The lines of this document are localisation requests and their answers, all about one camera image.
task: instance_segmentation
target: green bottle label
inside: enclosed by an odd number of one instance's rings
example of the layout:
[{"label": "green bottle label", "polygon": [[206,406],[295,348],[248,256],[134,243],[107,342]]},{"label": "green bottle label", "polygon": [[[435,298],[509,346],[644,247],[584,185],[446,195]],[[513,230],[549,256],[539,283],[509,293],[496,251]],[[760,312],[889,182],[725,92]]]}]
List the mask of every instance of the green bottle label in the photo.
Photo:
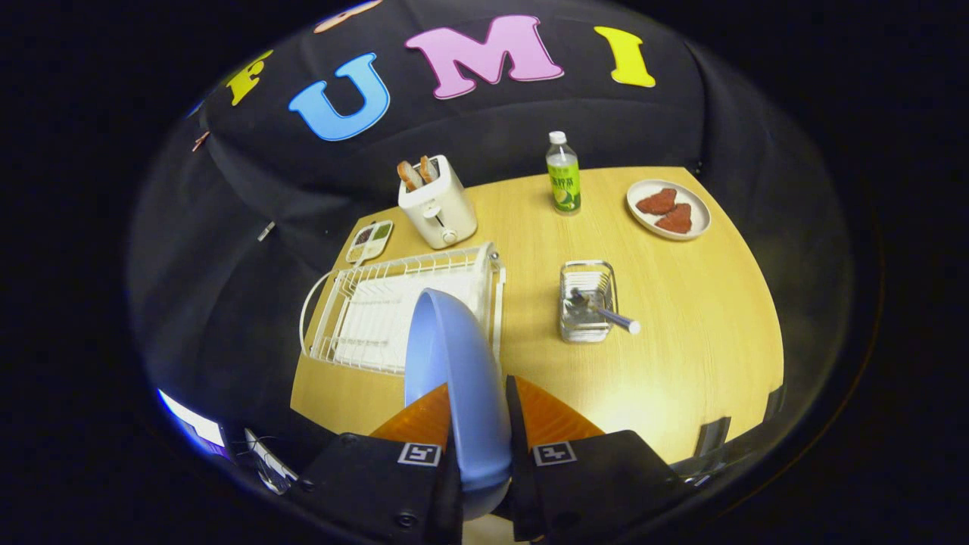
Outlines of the green bottle label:
[{"label": "green bottle label", "polygon": [[582,196],[578,190],[578,161],[568,167],[548,165],[548,175],[551,177],[551,194],[555,198],[555,207],[563,212],[578,210],[582,205]]}]

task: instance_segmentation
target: wooden tabletop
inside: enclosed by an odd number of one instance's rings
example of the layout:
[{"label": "wooden tabletop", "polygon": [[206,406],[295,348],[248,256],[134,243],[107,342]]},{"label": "wooden tabletop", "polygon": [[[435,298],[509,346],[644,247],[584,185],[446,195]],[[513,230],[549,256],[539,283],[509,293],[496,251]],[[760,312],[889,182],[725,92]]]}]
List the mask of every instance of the wooden tabletop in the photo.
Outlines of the wooden tabletop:
[{"label": "wooden tabletop", "polygon": [[[688,241],[646,231],[625,196],[647,178],[697,194],[710,209],[709,229]],[[547,175],[466,191],[478,231],[453,247],[493,241],[507,267],[500,358],[506,374],[545,388],[607,433],[633,430],[670,464],[693,456],[703,424],[730,416],[730,440],[762,422],[767,395],[783,382],[777,313],[743,237],[686,170],[582,170],[582,210],[575,216],[554,211]],[[400,208],[361,218],[351,237],[386,219],[394,222],[387,248],[367,265],[435,251]],[[351,267],[344,261],[350,242],[335,270]],[[559,270],[579,259],[612,264],[619,308],[641,322],[639,335],[613,328],[600,343],[562,341]],[[320,295],[307,342],[330,285]],[[403,408],[403,377],[300,356],[291,407],[334,432],[369,434]]]}]

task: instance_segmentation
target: metal utensil caddy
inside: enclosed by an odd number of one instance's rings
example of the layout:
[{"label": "metal utensil caddy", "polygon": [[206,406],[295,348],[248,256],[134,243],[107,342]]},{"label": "metal utensil caddy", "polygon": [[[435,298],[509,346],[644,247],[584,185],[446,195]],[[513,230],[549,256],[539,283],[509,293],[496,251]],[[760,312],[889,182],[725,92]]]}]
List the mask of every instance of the metal utensil caddy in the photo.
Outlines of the metal utensil caddy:
[{"label": "metal utensil caddy", "polygon": [[586,305],[569,299],[578,288],[582,295],[606,310],[619,312],[619,296],[612,265],[601,259],[569,261],[559,272],[559,333],[567,342],[602,342],[612,324]]}]

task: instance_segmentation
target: white toaster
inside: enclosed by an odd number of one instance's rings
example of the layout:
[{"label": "white toaster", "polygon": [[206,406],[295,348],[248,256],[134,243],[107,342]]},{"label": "white toaster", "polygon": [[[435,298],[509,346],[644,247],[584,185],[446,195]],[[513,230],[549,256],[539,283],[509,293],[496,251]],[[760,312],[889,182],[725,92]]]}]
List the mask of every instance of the white toaster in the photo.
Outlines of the white toaster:
[{"label": "white toaster", "polygon": [[441,249],[474,235],[478,218],[448,158],[435,155],[429,161],[437,167],[440,176],[410,192],[404,180],[400,180],[397,204],[430,247]]}]

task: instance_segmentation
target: plastic bottle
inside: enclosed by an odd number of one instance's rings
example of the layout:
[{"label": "plastic bottle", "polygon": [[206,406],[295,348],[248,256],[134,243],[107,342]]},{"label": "plastic bottle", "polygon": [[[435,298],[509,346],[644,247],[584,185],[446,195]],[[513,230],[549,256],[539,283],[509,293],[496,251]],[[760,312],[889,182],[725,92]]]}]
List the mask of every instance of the plastic bottle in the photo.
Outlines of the plastic bottle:
[{"label": "plastic bottle", "polygon": [[576,214],[582,206],[578,187],[578,156],[566,144],[565,133],[550,132],[548,141],[551,147],[546,153],[546,164],[555,210],[566,215]]}]

